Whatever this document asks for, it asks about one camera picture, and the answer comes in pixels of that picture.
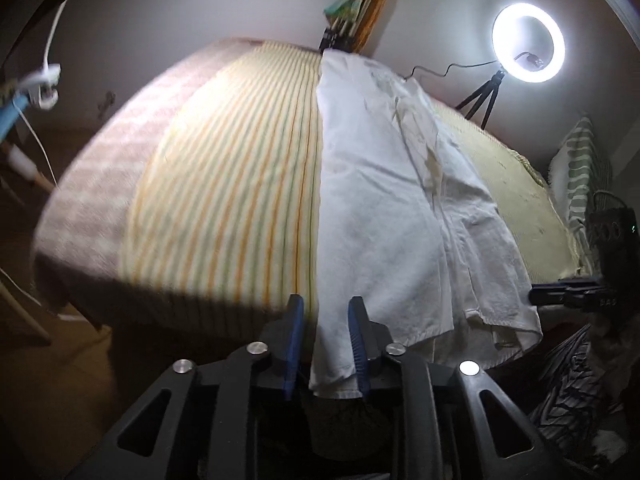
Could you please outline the pink checked blanket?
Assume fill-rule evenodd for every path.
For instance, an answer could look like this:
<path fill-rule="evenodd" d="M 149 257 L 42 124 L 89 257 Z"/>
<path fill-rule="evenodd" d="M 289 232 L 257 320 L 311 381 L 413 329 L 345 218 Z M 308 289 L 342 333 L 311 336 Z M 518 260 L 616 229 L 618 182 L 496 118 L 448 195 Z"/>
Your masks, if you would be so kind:
<path fill-rule="evenodd" d="M 92 137 L 49 197 L 32 240 L 32 277 L 53 311 L 80 303 L 81 287 L 116 278 L 138 182 L 186 100 L 258 41 L 214 42 L 141 88 Z"/>

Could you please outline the white garment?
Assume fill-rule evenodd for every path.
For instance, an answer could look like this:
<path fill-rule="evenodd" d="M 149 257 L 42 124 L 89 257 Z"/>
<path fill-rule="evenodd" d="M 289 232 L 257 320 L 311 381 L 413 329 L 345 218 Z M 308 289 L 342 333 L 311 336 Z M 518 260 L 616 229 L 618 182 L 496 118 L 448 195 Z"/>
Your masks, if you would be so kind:
<path fill-rule="evenodd" d="M 491 368 L 540 343 L 518 245 L 431 98 L 359 55 L 322 55 L 319 318 L 310 386 L 358 396 L 347 306 L 427 361 Z"/>

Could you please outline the yellow striped bed sheet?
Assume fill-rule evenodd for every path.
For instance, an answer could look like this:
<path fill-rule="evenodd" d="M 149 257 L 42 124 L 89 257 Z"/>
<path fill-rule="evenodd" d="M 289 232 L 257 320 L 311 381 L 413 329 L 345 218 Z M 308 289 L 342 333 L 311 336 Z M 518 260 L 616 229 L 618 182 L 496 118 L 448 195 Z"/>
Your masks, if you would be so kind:
<path fill-rule="evenodd" d="M 320 64 L 317 52 L 258 41 L 167 125 L 118 259 L 157 322 L 245 339 L 292 294 L 318 318 Z"/>

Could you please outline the striped dark cloth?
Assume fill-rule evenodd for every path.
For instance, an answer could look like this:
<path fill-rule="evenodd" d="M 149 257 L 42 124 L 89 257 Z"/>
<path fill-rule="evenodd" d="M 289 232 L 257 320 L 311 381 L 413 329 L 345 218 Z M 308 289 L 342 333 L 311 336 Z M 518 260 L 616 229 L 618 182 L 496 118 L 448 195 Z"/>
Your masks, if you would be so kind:
<path fill-rule="evenodd" d="M 551 350 L 539 379 L 544 394 L 529 419 L 572 462 L 585 467 L 615 463 L 627 443 L 606 425 L 622 409 L 620 397 L 630 376 L 627 359 L 608 364 L 597 359 L 586 325 Z"/>

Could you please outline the small black tripod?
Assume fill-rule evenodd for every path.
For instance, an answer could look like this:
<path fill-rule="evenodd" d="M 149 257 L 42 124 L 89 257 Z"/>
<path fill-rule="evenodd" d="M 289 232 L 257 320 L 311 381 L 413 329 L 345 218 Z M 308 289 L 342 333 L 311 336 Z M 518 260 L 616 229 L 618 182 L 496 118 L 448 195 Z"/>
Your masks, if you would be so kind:
<path fill-rule="evenodd" d="M 495 102 L 498 98 L 500 86 L 505 76 L 506 71 L 503 68 L 499 68 L 494 73 L 494 76 L 492 76 L 488 81 L 478 87 L 469 96 L 467 96 L 454 109 L 457 112 L 461 112 L 465 107 L 471 105 L 471 108 L 466 112 L 464 116 L 466 120 L 470 120 L 477 113 L 477 111 L 485 103 L 487 103 L 485 115 L 482 122 L 480 123 L 480 128 L 485 129 L 491 112 L 494 109 Z"/>

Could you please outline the green white wavy pillow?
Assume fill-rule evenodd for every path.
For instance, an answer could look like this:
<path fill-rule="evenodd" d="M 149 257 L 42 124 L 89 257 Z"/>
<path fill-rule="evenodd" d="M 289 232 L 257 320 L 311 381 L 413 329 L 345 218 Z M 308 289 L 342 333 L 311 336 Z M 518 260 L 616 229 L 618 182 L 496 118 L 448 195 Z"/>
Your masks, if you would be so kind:
<path fill-rule="evenodd" d="M 593 194 L 611 188 L 612 166 L 589 116 L 582 116 L 562 140 L 551 159 L 548 182 L 555 209 L 574 237 L 582 273 L 597 273 L 598 257 L 589 245 L 587 224 Z"/>

